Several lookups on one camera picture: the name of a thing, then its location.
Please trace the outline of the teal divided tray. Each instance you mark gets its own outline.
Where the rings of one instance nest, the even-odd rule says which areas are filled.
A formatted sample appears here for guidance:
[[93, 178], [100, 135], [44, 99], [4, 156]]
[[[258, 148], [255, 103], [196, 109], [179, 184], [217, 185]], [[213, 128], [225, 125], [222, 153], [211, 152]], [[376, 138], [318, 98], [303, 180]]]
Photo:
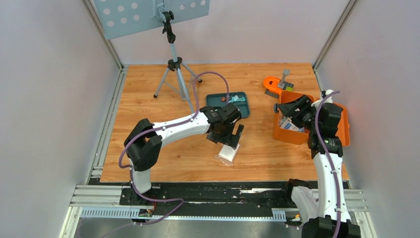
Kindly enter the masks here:
[[[245, 92], [230, 92], [229, 93], [229, 100], [231, 97], [238, 95], [239, 97], [245, 97], [246, 101], [244, 102], [234, 102], [233, 104], [238, 108], [241, 112], [242, 118], [246, 119], [250, 116], [251, 110], [248, 102], [248, 98]], [[222, 102], [220, 100], [221, 97], [226, 97], [226, 93], [218, 93], [218, 94], [208, 94], [206, 95], [206, 105], [211, 107], [223, 107], [226, 105], [226, 102]]]

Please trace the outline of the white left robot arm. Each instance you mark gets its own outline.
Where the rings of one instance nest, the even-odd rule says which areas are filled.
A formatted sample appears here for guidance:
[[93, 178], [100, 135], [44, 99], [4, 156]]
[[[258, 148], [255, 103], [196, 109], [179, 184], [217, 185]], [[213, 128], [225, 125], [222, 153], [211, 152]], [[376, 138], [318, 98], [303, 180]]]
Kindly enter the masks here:
[[223, 107], [205, 106], [191, 115], [152, 123], [140, 120], [124, 141], [122, 155], [129, 158], [130, 181], [134, 185], [133, 199], [140, 205], [152, 198], [151, 168], [157, 163], [160, 150], [175, 141], [204, 134], [206, 139], [223, 145], [217, 158], [231, 166], [240, 147], [244, 125], [240, 110], [228, 103]]

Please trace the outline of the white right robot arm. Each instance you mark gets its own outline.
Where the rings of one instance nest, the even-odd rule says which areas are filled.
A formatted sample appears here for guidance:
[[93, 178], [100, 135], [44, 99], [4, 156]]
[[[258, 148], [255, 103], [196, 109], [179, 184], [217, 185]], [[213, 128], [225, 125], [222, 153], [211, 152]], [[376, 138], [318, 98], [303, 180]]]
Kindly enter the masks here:
[[308, 147], [316, 168], [318, 199], [310, 188], [294, 186], [283, 192], [284, 203], [299, 209], [303, 238], [359, 238], [351, 222], [342, 182], [343, 146], [337, 135], [344, 109], [329, 94], [314, 103], [308, 96], [275, 105], [275, 111], [309, 131]]

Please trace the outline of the blue alcohol pad pair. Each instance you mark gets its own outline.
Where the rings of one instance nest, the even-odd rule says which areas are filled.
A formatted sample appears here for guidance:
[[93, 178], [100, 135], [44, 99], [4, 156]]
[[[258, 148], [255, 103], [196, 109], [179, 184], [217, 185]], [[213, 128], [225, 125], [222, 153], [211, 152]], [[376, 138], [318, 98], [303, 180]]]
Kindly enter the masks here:
[[282, 129], [292, 130], [292, 131], [301, 131], [301, 128], [294, 125], [290, 118], [281, 118], [278, 121], [278, 125]]

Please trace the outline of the clear bag white cotton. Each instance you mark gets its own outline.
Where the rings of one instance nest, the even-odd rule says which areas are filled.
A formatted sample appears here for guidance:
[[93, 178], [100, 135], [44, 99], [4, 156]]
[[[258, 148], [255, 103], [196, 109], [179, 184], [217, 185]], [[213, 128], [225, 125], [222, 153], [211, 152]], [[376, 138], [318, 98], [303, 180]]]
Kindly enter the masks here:
[[216, 159], [220, 160], [226, 166], [233, 166], [234, 158], [240, 148], [240, 144], [234, 149], [230, 146], [223, 145], [220, 152], [215, 156]]

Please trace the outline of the teal sachet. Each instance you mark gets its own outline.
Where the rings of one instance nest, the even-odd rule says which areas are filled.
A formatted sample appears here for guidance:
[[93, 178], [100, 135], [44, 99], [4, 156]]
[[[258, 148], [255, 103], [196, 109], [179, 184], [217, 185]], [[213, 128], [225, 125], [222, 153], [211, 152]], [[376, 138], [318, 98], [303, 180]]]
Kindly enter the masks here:
[[243, 100], [242, 97], [238, 97], [237, 95], [235, 95], [235, 96], [230, 98], [229, 102], [234, 103], [234, 102], [240, 102], [242, 100]]
[[233, 98], [234, 102], [244, 102], [246, 101], [245, 97], [239, 97], [238, 95], [235, 95]]

